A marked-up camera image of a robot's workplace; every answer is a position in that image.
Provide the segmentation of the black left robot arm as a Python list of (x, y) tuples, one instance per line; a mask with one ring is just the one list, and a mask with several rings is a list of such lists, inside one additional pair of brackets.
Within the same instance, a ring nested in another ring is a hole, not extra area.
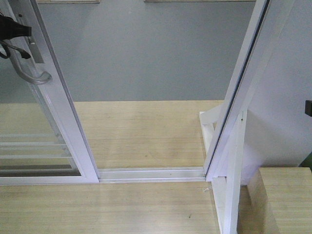
[(32, 28), (22, 25), (14, 21), (11, 17), (0, 14), (0, 44), (3, 47), (5, 54), (0, 53), (0, 57), (8, 59), (11, 57), (9, 48), (18, 51), (23, 59), (29, 59), (31, 55), (25, 50), (16, 46), (10, 45), (5, 40), (10, 40), (17, 37), (30, 37), (32, 36)]

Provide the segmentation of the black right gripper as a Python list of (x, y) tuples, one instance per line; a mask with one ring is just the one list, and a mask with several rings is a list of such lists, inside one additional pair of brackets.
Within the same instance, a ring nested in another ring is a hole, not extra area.
[(312, 115), (312, 101), (311, 100), (305, 101), (305, 114)]

